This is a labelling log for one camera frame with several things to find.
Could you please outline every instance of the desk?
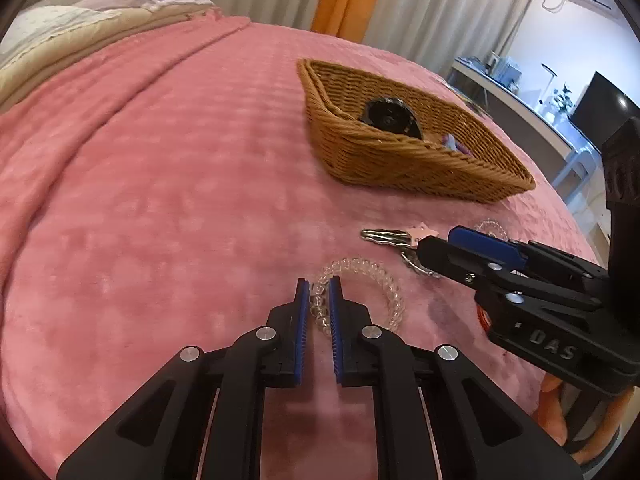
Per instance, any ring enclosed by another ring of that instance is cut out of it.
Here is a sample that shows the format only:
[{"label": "desk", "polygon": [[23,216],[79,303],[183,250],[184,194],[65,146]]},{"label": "desk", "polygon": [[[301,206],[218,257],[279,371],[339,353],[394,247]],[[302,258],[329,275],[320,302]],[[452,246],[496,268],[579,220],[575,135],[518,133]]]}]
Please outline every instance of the desk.
[{"label": "desk", "polygon": [[599,166],[602,166],[602,160],[598,150],[596,150],[594,145],[569,121],[565,121],[558,126],[553,126],[538,115],[522,99],[517,97],[517,95],[508,91],[487,74],[480,72],[465,59],[457,57],[451,66],[451,70],[451,74],[453,74],[453,71],[461,73],[502,101],[526,121],[529,126],[536,130],[537,133],[562,156],[566,164],[553,180],[552,186],[554,188],[557,189],[560,186],[571,170],[575,171],[578,176],[581,177],[578,186],[576,186],[564,200],[566,203],[569,203],[575,195],[580,192],[595,170]]}]

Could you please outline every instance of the bed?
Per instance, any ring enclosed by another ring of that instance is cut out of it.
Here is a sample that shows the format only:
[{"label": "bed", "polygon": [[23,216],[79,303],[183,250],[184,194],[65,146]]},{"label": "bed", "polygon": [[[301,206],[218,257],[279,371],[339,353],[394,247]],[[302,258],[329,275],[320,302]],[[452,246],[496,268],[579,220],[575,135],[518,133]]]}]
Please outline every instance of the bed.
[{"label": "bed", "polygon": [[[381,262],[398,280],[408,344],[457,346],[535,409],[543,373],[489,343],[470,290],[417,276],[390,248],[358,236],[420,222],[446,235],[491,218],[510,238],[594,260],[555,190],[489,118],[535,190],[483,205],[346,186],[308,142],[296,60],[361,68],[463,107],[439,76],[368,46],[225,17],[204,2],[95,12],[111,12],[94,23],[101,36],[79,41],[66,30],[44,50],[20,51],[28,62],[14,67],[4,93],[0,76],[2,402],[49,477],[181,347],[230,345],[290,301],[298,277],[350,256]],[[375,286],[344,288],[382,322]],[[373,479],[370,392],[335,384],[318,330],[308,344],[302,387],[267,392],[262,477],[315,480],[334,469]]]}]

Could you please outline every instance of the finger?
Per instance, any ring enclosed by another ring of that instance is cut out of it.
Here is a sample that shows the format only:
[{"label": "finger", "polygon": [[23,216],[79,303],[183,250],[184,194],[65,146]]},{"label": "finger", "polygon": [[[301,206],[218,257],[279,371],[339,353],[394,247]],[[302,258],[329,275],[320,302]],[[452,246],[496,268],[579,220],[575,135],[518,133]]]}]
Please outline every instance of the finger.
[{"label": "finger", "polygon": [[626,407],[633,396],[633,392],[633,388],[629,388],[624,394],[611,401],[607,407],[604,420],[587,444],[580,451],[572,454],[578,464],[584,464],[596,458],[609,445],[620,426],[620,421],[625,416]]},{"label": "finger", "polygon": [[545,374],[544,379],[542,379],[542,384],[540,384],[540,390],[542,392],[550,392],[558,388],[560,384],[562,384],[562,379],[558,379],[551,374]]},{"label": "finger", "polygon": [[566,422],[560,406],[560,389],[540,391],[538,403],[538,425],[560,446],[566,442]]}]

